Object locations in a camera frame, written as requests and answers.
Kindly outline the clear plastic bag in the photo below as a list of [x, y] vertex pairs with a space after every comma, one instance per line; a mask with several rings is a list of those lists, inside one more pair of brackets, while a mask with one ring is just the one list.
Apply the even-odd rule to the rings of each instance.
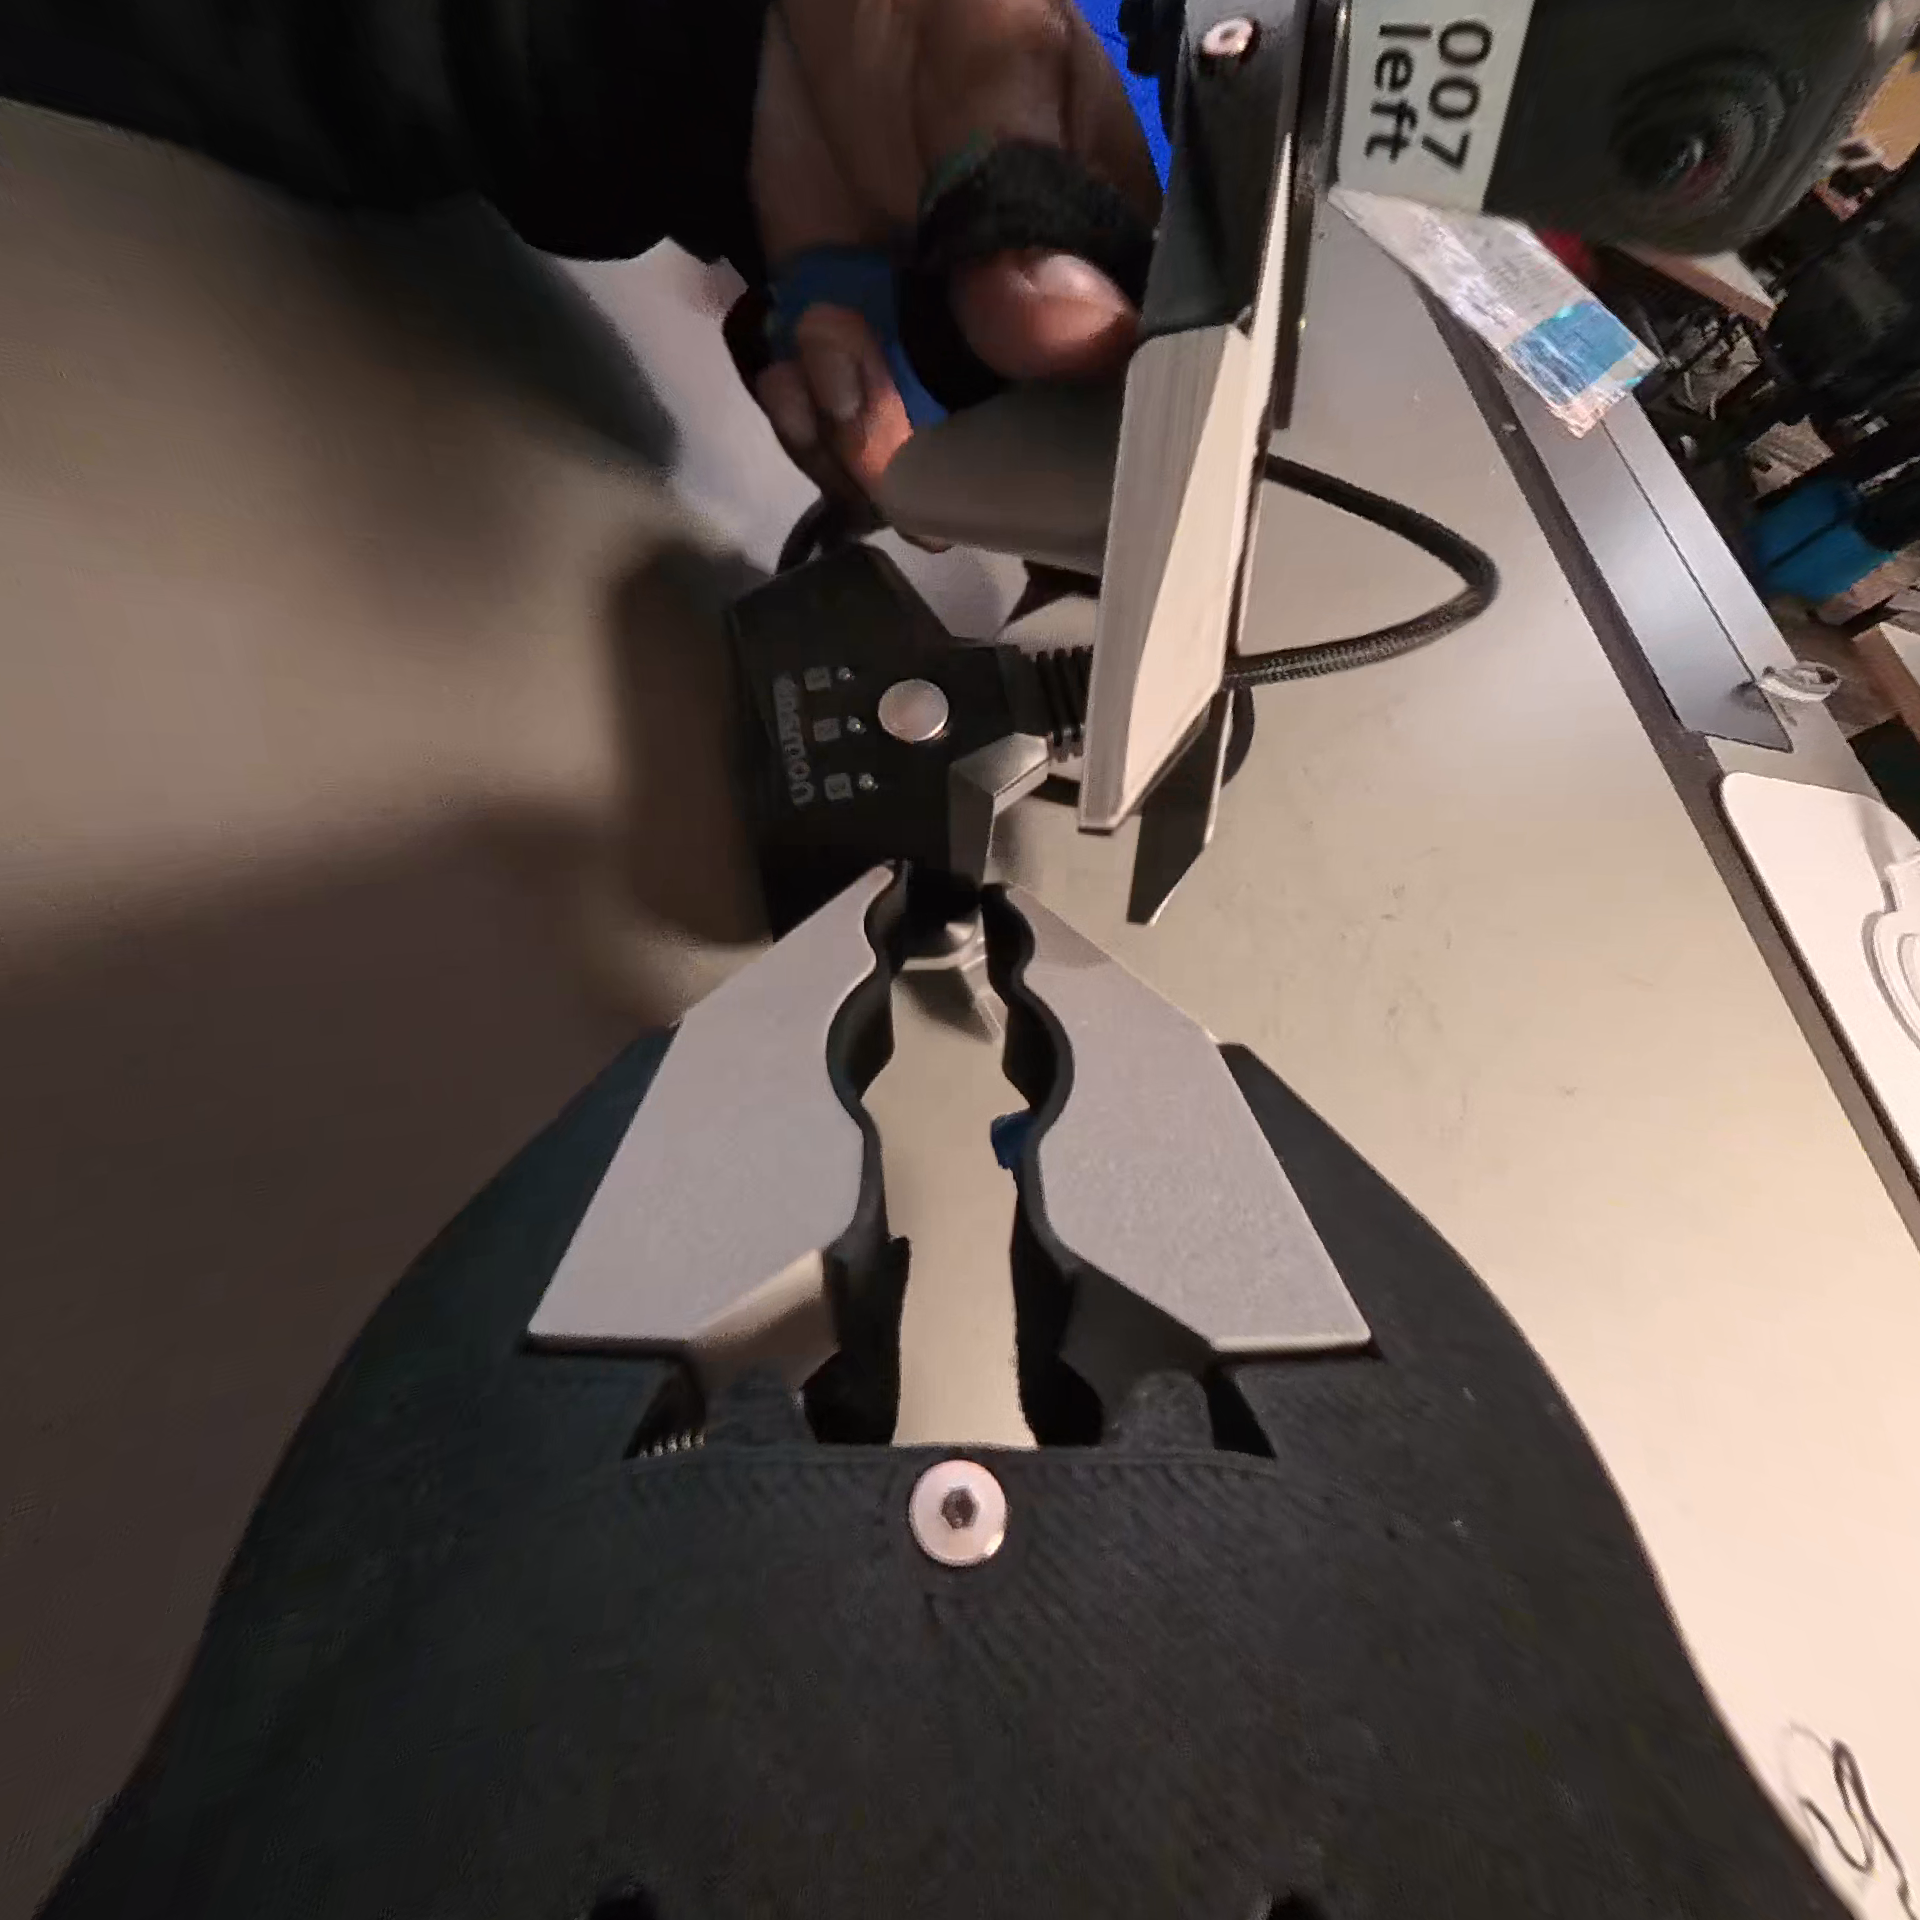
[[1657, 369], [1657, 354], [1531, 228], [1346, 185], [1331, 200], [1571, 435], [1588, 435]]

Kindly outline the person's left forearm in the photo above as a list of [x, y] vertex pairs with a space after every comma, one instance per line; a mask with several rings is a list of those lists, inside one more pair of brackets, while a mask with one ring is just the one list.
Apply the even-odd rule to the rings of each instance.
[[532, 249], [761, 267], [767, 4], [6, 3], [6, 98], [332, 208], [482, 202]]

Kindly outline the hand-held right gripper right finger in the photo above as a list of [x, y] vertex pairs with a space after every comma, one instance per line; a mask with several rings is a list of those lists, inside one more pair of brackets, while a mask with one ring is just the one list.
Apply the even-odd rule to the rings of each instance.
[[1143, 1380], [1218, 1408], [1242, 1368], [1374, 1335], [1226, 1050], [1022, 888], [980, 898], [1004, 1010], [1015, 1372], [1040, 1442], [1096, 1442]]

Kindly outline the person's left hand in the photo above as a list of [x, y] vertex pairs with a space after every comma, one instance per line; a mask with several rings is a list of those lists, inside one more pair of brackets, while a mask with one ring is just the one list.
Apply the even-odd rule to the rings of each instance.
[[[770, 275], [826, 249], [897, 249], [928, 179], [980, 141], [1073, 155], [1146, 219], [1162, 185], [1118, 68], [1075, 4], [772, 4], [752, 119], [752, 210]], [[954, 319], [1002, 377], [1124, 369], [1137, 308], [1080, 257], [1028, 248], [964, 267]], [[811, 307], [791, 349], [747, 372], [783, 451], [824, 495], [867, 505], [912, 426], [868, 322]]]

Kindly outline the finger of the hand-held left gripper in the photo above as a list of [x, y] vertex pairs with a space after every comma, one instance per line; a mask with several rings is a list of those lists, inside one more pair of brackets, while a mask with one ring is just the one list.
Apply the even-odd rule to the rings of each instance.
[[1110, 835], [1226, 677], [1280, 353], [1298, 140], [1178, 151], [1124, 372], [1078, 824]]
[[1156, 923], [1186, 874], [1209, 848], [1222, 793], [1240, 768], [1242, 692], [1226, 688], [1138, 810], [1124, 909], [1131, 927]]

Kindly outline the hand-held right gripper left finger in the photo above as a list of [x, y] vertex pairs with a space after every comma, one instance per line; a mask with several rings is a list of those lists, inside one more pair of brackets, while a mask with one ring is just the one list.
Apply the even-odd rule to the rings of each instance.
[[856, 877], [675, 1029], [528, 1323], [548, 1354], [768, 1368], [897, 1403], [905, 1252], [867, 1090], [894, 1057], [907, 884]]

